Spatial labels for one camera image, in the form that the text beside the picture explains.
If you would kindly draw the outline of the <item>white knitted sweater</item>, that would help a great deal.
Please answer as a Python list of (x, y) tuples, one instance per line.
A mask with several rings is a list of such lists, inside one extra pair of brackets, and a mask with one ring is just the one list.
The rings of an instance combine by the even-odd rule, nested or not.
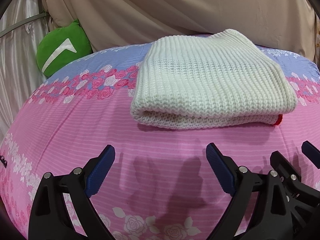
[(143, 125), (200, 129), (276, 125), (296, 106), (279, 64), (246, 36), (227, 29), (153, 42), (139, 66), (130, 111)]

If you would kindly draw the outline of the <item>pink blue floral bedsheet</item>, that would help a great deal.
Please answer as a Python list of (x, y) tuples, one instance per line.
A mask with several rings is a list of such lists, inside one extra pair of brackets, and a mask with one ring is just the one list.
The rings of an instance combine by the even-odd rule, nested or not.
[(250, 124), (169, 131), (138, 126), (130, 115), (138, 64), (149, 44), (118, 47), (76, 60), (33, 91), (1, 145), (1, 198), (16, 229), (28, 234), (31, 206), (44, 173), (68, 174), (116, 150), (99, 192), (99, 217), (116, 239), (205, 239), (227, 207), (205, 156), (213, 142), (238, 165), (267, 173), (279, 151), (319, 188), (319, 170), (301, 152), (319, 146), (319, 70), (284, 50), (261, 51), (282, 68), (298, 106), (278, 126)]

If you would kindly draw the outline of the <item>beige curtain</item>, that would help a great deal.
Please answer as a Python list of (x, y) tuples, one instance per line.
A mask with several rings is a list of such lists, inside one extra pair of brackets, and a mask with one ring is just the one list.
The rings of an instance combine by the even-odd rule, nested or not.
[(319, 29), (307, 0), (42, 0), (52, 28), (79, 20), (93, 50), (168, 35), (235, 29), (253, 43), (317, 60)]

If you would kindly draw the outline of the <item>green pillow with white chevron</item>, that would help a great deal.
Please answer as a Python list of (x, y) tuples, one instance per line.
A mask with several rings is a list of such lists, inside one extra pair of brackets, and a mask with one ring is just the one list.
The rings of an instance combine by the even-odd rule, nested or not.
[(49, 32), (40, 42), (36, 62), (39, 70), (51, 77), (58, 70), (92, 53), (91, 43), (78, 20)]

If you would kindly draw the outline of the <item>silver satin curtain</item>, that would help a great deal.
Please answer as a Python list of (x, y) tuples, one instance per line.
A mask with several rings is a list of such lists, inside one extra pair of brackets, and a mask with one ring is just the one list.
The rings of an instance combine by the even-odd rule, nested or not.
[[(44, 11), (41, 0), (12, 0), (1, 31)], [(1, 37), (1, 138), (31, 93), (46, 79), (36, 64), (39, 43), (48, 33), (46, 18), (20, 25)]]

